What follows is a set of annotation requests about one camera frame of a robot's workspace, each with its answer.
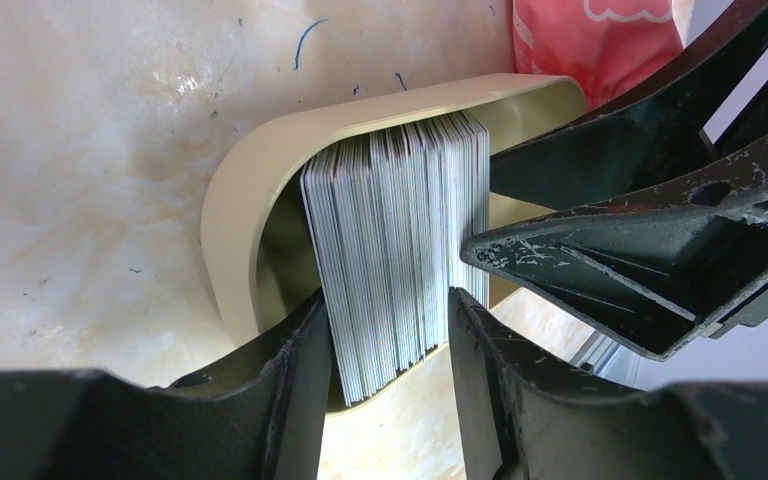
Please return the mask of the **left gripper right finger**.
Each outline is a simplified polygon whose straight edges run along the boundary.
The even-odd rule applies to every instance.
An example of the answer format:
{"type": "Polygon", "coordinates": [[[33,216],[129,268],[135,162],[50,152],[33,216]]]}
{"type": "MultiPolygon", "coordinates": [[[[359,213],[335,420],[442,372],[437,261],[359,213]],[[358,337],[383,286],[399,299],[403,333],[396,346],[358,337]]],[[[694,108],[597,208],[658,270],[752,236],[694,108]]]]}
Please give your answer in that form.
{"type": "Polygon", "coordinates": [[[571,365],[448,293],[470,479],[768,479],[768,382],[636,390],[571,365]]]}

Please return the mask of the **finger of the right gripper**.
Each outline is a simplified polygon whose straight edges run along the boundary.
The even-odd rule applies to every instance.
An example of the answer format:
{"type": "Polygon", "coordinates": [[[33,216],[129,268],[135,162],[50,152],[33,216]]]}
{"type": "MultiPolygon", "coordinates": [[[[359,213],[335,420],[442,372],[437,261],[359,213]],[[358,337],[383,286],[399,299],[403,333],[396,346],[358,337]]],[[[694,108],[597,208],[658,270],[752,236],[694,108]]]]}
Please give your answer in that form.
{"type": "Polygon", "coordinates": [[[768,319],[768,133],[670,181],[479,234],[463,259],[637,354],[768,319]]]}
{"type": "Polygon", "coordinates": [[[734,1],[676,58],[605,105],[492,155],[490,190],[565,210],[657,185],[726,153],[703,129],[768,49],[768,1],[734,1]]]}

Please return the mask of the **beige tray of cards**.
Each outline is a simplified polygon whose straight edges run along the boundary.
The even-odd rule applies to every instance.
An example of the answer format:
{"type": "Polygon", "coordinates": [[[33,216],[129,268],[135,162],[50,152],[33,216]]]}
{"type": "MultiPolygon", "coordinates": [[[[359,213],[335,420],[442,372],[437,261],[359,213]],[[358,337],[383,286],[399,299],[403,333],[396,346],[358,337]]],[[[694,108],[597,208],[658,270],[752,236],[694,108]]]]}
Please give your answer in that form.
{"type": "Polygon", "coordinates": [[[231,149],[209,183],[200,240],[237,349],[205,369],[203,392],[246,416],[325,415],[334,354],[299,170],[338,141],[461,110],[499,152],[584,114],[586,101],[564,76],[496,73],[283,115],[231,149]]]}

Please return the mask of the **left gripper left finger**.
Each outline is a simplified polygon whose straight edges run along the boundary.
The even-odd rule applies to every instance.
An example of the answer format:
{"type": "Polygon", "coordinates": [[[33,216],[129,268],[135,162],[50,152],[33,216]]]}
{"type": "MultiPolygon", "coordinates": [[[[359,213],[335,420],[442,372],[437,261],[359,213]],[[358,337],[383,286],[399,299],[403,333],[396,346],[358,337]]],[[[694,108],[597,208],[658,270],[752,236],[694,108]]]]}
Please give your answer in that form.
{"type": "Polygon", "coordinates": [[[0,479],[313,479],[333,353],[315,293],[168,387],[0,371],[0,479]]]}

